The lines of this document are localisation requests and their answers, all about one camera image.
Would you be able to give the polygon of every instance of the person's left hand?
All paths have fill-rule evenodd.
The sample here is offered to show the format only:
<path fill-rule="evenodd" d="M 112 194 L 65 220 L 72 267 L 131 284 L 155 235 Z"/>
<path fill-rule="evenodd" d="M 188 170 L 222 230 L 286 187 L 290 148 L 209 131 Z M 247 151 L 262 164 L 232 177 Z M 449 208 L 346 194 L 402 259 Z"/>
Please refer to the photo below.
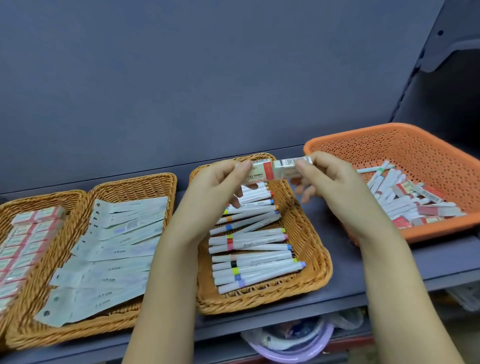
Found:
<path fill-rule="evenodd" d="M 168 225 L 183 238 L 198 243 L 222 217 L 227 204 L 240 207 L 241 183 L 252 170 L 252 161 L 223 160 L 202 169 L 193 179 Z"/>

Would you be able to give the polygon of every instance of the hand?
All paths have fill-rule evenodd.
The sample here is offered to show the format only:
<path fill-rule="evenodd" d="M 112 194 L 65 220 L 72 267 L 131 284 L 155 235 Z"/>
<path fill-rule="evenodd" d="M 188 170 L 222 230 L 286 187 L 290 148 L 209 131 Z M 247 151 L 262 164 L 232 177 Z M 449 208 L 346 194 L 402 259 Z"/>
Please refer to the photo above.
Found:
<path fill-rule="evenodd" d="M 314 195 L 323 197 L 335 216 L 359 239 L 372 238 L 379 229 L 395 229 L 350 163 L 324 152 L 314 152 L 310 157 L 313 165 L 297 159 L 295 166 L 303 178 L 292 179 L 295 194 L 302 195 L 303 204 Z"/>
<path fill-rule="evenodd" d="M 203 168 L 185 192 L 168 229 L 179 230 L 182 238 L 198 243 L 222 217 L 227 204 L 240 207 L 241 183 L 251 170 L 251 160 L 233 159 Z"/>

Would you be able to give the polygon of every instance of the perforated basket wall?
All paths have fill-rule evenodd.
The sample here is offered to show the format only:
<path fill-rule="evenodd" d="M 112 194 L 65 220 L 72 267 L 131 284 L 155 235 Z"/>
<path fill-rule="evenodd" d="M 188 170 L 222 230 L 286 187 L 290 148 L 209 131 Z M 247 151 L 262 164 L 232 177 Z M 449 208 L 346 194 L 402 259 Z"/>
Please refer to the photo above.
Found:
<path fill-rule="evenodd" d="M 268 153 L 235 159 L 244 161 L 263 158 L 275 159 Z M 200 166 L 192 171 L 190 182 L 202 168 L 207 166 L 209 165 Z M 284 227 L 287 230 L 288 243 L 292 245 L 297 259 L 305 261 L 307 266 L 299 273 L 271 279 L 227 294 L 219 294 L 212 278 L 212 258 L 208 253 L 209 236 L 207 236 L 200 242 L 198 248 L 197 307 L 202 314 L 215 315 L 245 310 L 296 294 L 315 291 L 325 286 L 330 280 L 333 272 L 330 254 L 305 216 L 290 185 L 286 181 L 271 181 L 268 186 L 274 193 L 273 199 L 279 206 L 282 218 L 263 229 Z"/>
<path fill-rule="evenodd" d="M 57 192 L 54 194 L 44 194 L 40 196 L 33 196 L 27 198 L 20 198 L 18 200 L 7 202 L 3 205 L 0 205 L 0 242 L 2 242 L 12 229 L 10 225 L 13 217 L 20 213 L 26 211 L 40 210 L 46 207 L 52 206 L 62 206 L 65 209 L 66 215 L 64 217 L 65 224 L 52 241 L 48 252 L 55 249 L 56 246 L 60 245 L 65 239 L 69 239 L 74 231 L 74 227 L 78 224 L 78 217 L 72 213 L 77 207 L 82 199 L 86 197 L 85 191 L 73 190 L 66 192 Z M 28 280 L 36 274 L 38 267 L 46 260 L 46 257 L 41 259 L 39 264 L 37 264 L 31 271 L 28 276 Z M 9 308 L 3 313 L 0 317 L 0 350 L 4 348 L 4 335 L 9 327 L 10 323 L 14 319 L 13 314 L 15 307 L 19 304 L 19 296 L 10 302 Z"/>
<path fill-rule="evenodd" d="M 19 304 L 13 308 L 13 321 L 7 330 L 7 345 L 18 349 L 47 346 L 71 339 L 133 327 L 140 311 L 142 297 L 106 310 L 95 318 L 68 324 L 61 328 L 43 325 L 35 321 L 33 317 L 47 301 L 52 289 L 48 286 L 48 282 L 54 270 L 68 260 L 71 248 L 80 236 L 86 232 L 96 198 L 107 202 L 123 202 L 168 196 L 164 220 L 164 227 L 166 227 L 173 214 L 176 188 L 177 177 L 172 173 L 161 173 L 108 182 L 91 190 L 75 211 L 78 224 L 72 229 L 72 233 L 65 236 L 59 244 L 56 244 L 54 249 L 48 251 L 21 293 Z"/>
<path fill-rule="evenodd" d="M 304 153 L 321 150 L 359 168 L 389 160 L 414 182 L 447 193 L 466 216 L 402 229 L 408 243 L 466 230 L 480 223 L 480 161 L 430 133 L 409 124 L 389 123 L 309 140 Z M 365 173 L 366 180 L 373 173 Z"/>

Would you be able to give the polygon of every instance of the forearm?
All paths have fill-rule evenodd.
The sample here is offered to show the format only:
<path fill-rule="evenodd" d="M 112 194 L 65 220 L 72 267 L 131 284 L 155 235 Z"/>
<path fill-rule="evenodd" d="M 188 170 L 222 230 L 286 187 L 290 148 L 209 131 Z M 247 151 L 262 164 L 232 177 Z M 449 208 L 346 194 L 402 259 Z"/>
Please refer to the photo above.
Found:
<path fill-rule="evenodd" d="M 192 362 L 197 244 L 181 236 L 167 229 L 158 243 L 125 364 Z"/>
<path fill-rule="evenodd" d="M 382 363 L 463 363 L 396 230 L 361 241 L 369 312 Z"/>

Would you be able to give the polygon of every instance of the blue-gray wall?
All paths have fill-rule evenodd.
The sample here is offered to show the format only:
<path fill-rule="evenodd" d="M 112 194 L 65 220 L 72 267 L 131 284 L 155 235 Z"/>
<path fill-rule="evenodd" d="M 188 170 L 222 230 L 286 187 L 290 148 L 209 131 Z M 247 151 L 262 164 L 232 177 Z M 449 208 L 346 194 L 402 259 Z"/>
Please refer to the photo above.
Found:
<path fill-rule="evenodd" d="M 442 3 L 2 0 L 0 193 L 388 122 Z"/>

